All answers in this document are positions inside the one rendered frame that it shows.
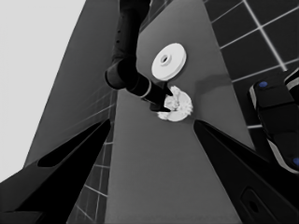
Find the large thick white disc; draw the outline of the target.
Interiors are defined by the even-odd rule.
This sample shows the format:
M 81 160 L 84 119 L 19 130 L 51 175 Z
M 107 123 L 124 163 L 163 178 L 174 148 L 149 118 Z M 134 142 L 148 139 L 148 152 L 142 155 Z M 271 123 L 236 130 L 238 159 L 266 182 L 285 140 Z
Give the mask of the large thick white disc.
M 151 73 L 155 78 L 167 81 L 180 72 L 186 60 L 187 53 L 181 44 L 169 44 L 156 55 L 151 65 Z

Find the white round carrier with pins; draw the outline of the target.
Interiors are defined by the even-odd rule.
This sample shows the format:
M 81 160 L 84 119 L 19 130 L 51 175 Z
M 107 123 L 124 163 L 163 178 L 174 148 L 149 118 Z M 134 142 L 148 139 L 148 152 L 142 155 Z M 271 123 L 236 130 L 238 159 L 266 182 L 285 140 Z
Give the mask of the white round carrier with pins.
M 186 119 L 188 116 L 182 115 L 178 109 L 176 111 L 171 111 L 170 112 L 158 112 L 158 118 L 163 119 L 163 120 L 169 120 L 173 122 L 177 121 L 182 121 Z

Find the dark robot body with pale edges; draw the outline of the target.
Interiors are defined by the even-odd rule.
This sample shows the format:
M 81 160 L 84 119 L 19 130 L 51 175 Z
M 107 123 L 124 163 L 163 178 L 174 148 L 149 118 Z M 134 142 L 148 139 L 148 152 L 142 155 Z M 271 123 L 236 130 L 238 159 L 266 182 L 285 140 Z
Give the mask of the dark robot body with pale edges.
M 248 97 L 278 164 L 299 175 L 299 65 L 258 80 Z

